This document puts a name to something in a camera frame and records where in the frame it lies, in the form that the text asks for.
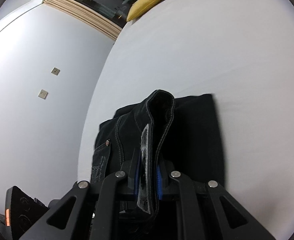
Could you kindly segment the black denim pants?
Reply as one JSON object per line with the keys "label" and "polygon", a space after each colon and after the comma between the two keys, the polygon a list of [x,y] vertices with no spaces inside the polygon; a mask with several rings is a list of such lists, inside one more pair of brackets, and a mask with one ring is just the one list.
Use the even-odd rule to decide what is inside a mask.
{"label": "black denim pants", "polygon": [[219,118],[211,94],[175,98],[156,90],[142,102],[116,111],[99,126],[91,182],[121,169],[133,156],[138,165],[138,207],[148,214],[160,205],[160,168],[191,180],[225,184],[225,161]]}

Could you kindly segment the white mattress bed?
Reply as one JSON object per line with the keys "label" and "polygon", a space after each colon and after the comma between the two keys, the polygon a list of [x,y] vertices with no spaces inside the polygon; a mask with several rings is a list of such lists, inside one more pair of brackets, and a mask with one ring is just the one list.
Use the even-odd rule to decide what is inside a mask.
{"label": "white mattress bed", "polygon": [[294,0],[165,0],[127,23],[93,92],[78,178],[99,124],[156,89],[215,96],[227,188],[276,239],[294,234]]}

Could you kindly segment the beige left curtain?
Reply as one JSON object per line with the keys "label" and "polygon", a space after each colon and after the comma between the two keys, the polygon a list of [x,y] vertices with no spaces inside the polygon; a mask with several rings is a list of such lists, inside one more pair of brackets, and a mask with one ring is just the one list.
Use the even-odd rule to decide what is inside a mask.
{"label": "beige left curtain", "polygon": [[114,41],[122,31],[122,28],[111,20],[75,0],[43,0],[43,4],[84,22]]}

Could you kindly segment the yellow cushion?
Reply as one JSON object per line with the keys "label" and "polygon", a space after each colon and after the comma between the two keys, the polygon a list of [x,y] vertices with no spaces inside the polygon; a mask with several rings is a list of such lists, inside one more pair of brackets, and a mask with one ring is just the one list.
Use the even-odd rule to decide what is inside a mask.
{"label": "yellow cushion", "polygon": [[139,18],[155,5],[157,5],[161,0],[137,0],[127,14],[126,22],[130,22],[136,18]]}

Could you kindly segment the left wall switch plate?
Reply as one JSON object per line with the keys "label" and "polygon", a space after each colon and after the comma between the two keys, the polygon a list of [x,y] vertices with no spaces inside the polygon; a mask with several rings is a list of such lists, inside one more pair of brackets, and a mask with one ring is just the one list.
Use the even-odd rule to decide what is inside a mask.
{"label": "left wall switch plate", "polygon": [[48,92],[44,89],[41,89],[38,94],[38,97],[45,100],[47,96],[48,96]]}

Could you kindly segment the wall switch plate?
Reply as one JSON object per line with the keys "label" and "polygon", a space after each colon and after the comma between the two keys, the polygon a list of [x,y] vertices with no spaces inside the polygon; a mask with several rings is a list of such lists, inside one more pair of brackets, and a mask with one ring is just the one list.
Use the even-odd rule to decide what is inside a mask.
{"label": "wall switch plate", "polygon": [[48,92],[44,89],[41,89],[38,94],[38,97],[45,100],[47,96],[48,96]]}
{"label": "wall switch plate", "polygon": [[54,67],[52,69],[52,71],[51,71],[51,74],[54,74],[55,76],[58,76],[59,72],[60,72],[60,70],[58,68]]}

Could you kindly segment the right wall switch plate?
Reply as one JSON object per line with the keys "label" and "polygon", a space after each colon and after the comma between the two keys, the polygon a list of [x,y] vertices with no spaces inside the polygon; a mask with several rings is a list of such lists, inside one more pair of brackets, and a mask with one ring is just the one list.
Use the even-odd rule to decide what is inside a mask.
{"label": "right wall switch plate", "polygon": [[55,76],[58,76],[59,72],[60,72],[60,70],[58,68],[54,67],[52,69],[52,71],[51,71],[51,74],[54,74]]}

